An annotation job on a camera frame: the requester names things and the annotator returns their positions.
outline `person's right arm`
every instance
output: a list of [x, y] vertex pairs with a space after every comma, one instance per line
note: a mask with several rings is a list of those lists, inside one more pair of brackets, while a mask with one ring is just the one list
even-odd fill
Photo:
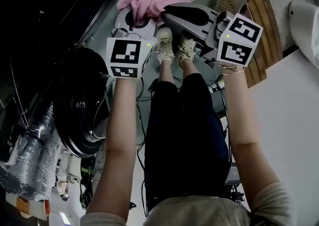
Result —
[[256, 195], [279, 179], [259, 144], [259, 127], [245, 73], [225, 75], [224, 83], [232, 152], [251, 208]]

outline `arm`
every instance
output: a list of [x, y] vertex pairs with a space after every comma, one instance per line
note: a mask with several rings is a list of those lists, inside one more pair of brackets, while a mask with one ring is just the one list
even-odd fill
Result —
[[229, 137], [240, 179], [252, 207], [252, 200], [266, 186], [279, 182], [259, 144], [256, 113], [244, 72], [224, 76], [228, 108]]
[[127, 220], [136, 156], [136, 83], [117, 79], [106, 134], [103, 172], [86, 213], [112, 213]]

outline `white sneaker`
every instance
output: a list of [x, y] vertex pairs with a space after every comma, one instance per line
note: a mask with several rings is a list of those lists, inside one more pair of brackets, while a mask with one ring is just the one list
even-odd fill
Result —
[[161, 63], [162, 60], [169, 60], [171, 63], [174, 59], [174, 53], [172, 49], [173, 35], [168, 27], [163, 27], [156, 35], [158, 58]]
[[177, 60], [181, 66], [183, 60], [194, 60], [195, 57], [195, 41], [193, 39], [187, 39], [185, 36], [182, 36], [180, 39], [179, 51], [176, 53]]

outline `black appliance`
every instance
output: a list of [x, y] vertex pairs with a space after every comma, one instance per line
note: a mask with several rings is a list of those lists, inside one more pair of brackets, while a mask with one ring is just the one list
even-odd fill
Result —
[[8, 163], [39, 100], [55, 90], [54, 119], [70, 152], [92, 156], [103, 142], [107, 70], [78, 45], [111, 0], [3, 0], [0, 58], [0, 161]]

